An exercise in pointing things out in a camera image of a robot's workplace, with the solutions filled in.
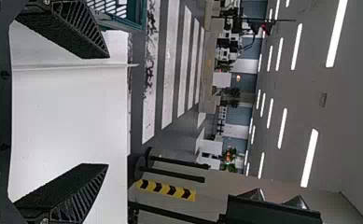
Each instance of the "white wall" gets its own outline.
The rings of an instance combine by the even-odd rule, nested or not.
[[[85,223],[127,223],[127,34],[105,33],[112,58],[103,61],[82,61],[17,23],[10,37],[9,198],[16,201],[82,162],[107,163]]]
[[[259,156],[265,150],[262,177],[299,184],[312,128],[320,132],[309,186],[343,191],[363,214],[363,0],[348,1],[335,66],[326,68],[328,47],[339,0],[282,2],[278,35],[263,43],[262,68],[267,66],[268,48],[277,56],[280,37],[285,39],[279,72],[261,70],[258,87],[274,98],[272,125],[258,117],[256,141],[250,154],[255,175]],[[276,1],[269,1],[275,7]],[[290,71],[297,26],[303,23],[295,71]],[[321,92],[328,93],[320,107]],[[282,111],[288,108],[285,138],[276,148]]]

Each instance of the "ceiling light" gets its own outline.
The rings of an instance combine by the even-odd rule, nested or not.
[[[251,136],[251,145],[254,145],[254,138],[255,138],[255,125],[253,126],[253,135]]]
[[[309,148],[307,149],[305,166],[303,169],[302,180],[300,182],[300,186],[303,188],[307,188],[307,185],[309,183],[309,177],[310,177],[310,172],[312,171],[312,164],[315,153],[315,147],[317,146],[317,140],[318,140],[318,131],[316,129],[312,129],[312,134],[310,135]]]
[[[279,16],[280,0],[277,0],[276,12],[274,13],[274,19],[277,20]]]
[[[258,90],[257,109],[259,109],[260,90]]]
[[[259,55],[258,72],[260,72],[260,65],[262,64],[262,54]]]
[[[271,8],[271,10],[269,10],[269,21],[272,20],[272,14],[273,14],[273,9]]]
[[[262,155],[260,156],[258,179],[260,179],[262,177],[263,162],[265,162],[265,153],[264,152],[262,152]]]
[[[245,176],[248,176],[250,173],[250,162],[247,164],[247,169],[245,170]]]
[[[333,67],[336,53],[338,51],[339,40],[341,39],[344,15],[346,14],[348,0],[340,0],[338,12],[336,13],[335,24],[333,26],[332,38],[330,39],[329,51],[326,67]]]
[[[279,68],[280,68],[281,55],[283,53],[283,42],[284,42],[284,39],[281,38],[280,39],[280,44],[279,44],[279,52],[277,53],[276,71],[278,71]]]
[[[298,59],[298,51],[300,50],[300,36],[302,34],[302,23],[298,26],[297,38],[295,40],[294,55],[292,56],[291,70],[295,70]]]
[[[254,119],[251,118],[251,120],[250,120],[250,127],[249,127],[249,130],[248,130],[248,134],[251,134],[251,130],[253,129],[253,121],[254,121]]]
[[[265,109],[266,92],[262,95],[262,106],[260,107],[260,117],[263,117],[263,110]]]
[[[285,108],[284,111],[283,111],[283,118],[281,120],[279,141],[277,143],[277,147],[279,149],[281,148],[281,145],[283,144],[284,128],[286,127],[286,114],[287,113],[288,113],[288,110]]]
[[[271,71],[272,54],[273,54],[273,46],[271,46],[271,48],[269,49],[268,72]]]
[[[266,128],[268,129],[271,127],[272,110],[273,110],[273,98],[271,99],[271,104],[269,105],[268,123],[266,124]]]
[[[248,150],[245,152],[244,165],[247,165],[247,158],[248,158]]]

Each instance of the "hazard stripe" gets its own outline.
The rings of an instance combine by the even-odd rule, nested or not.
[[[177,190],[175,189],[175,187],[170,186],[170,190],[169,190],[169,192],[167,192],[167,194],[173,196],[173,195],[175,195],[176,192],[177,192]]]
[[[187,198],[189,198],[189,196],[190,196],[190,190],[189,189],[184,189],[184,194],[182,195],[181,198],[187,199]]]
[[[155,192],[160,192],[161,188],[162,188],[161,183],[156,183],[156,187],[154,188],[154,191]]]
[[[141,186],[141,189],[146,189],[148,187],[149,182],[147,180],[143,180],[143,185]]]
[[[169,197],[195,202],[196,190],[184,189],[168,184],[162,184],[151,180],[141,179],[135,183],[135,186],[144,191],[159,193]]]

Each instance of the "white panel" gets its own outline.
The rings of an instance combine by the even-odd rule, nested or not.
[[[219,167],[221,165],[221,160],[202,157],[202,153],[199,153],[196,162],[199,164],[210,165],[210,170],[219,170]]]
[[[160,32],[160,14],[161,14],[161,1],[154,0],[153,8],[149,11],[154,17],[153,21],[147,21],[147,48],[146,48],[146,65],[145,67],[151,67],[152,77],[148,79],[149,86],[145,86],[145,99],[143,109],[143,136],[142,143],[144,144],[155,135],[155,112],[156,112],[156,86],[158,76],[158,42]],[[156,28],[156,32],[149,32],[148,30]]]
[[[163,108],[161,113],[161,128],[164,129],[173,121],[173,99],[175,97],[175,57],[178,37],[178,14],[180,2],[169,1],[166,35],[166,59],[163,81]]]
[[[232,64],[232,73],[249,73],[256,74],[258,72],[257,59],[237,59],[235,63]]]
[[[190,38],[190,22],[192,15],[188,7],[185,7],[184,17],[184,33],[182,41],[181,71],[180,71],[180,88],[178,92],[178,111],[177,116],[180,117],[185,113],[185,98],[187,88],[187,71],[189,58],[189,38]]]
[[[211,140],[205,140],[203,139],[201,141],[201,147],[200,147],[200,151],[201,152],[207,152],[207,153],[211,153],[213,155],[222,155],[222,146],[224,144],[222,142],[216,142],[216,141],[211,141]]]
[[[224,133],[222,134],[227,137],[248,139],[248,126],[225,124]]]
[[[201,90],[203,48],[204,48],[204,29],[201,28],[201,43],[199,46],[199,56],[198,56],[198,78],[196,83],[195,104],[199,103],[199,94]]]
[[[9,33],[15,65],[9,198],[82,162],[107,163],[85,223],[127,223],[128,34],[105,32],[111,58],[82,61],[19,23]]]
[[[231,73],[214,73],[213,86],[217,86],[218,88],[227,88],[230,87],[230,83]]]
[[[201,133],[199,134],[199,137],[196,139],[195,154],[198,152],[199,147],[201,146],[201,141],[204,139],[204,132],[205,132],[205,129],[202,128]]]
[[[198,129],[203,124],[203,122],[205,120],[205,117],[206,117],[206,113],[199,113],[199,116],[198,116]]]
[[[193,27],[193,43],[192,43],[192,61],[190,63],[190,74],[189,74],[189,95],[188,95],[188,109],[193,106],[194,90],[195,90],[195,78],[196,78],[196,66],[198,62],[198,47],[199,47],[199,28],[200,24],[195,19],[195,25]]]

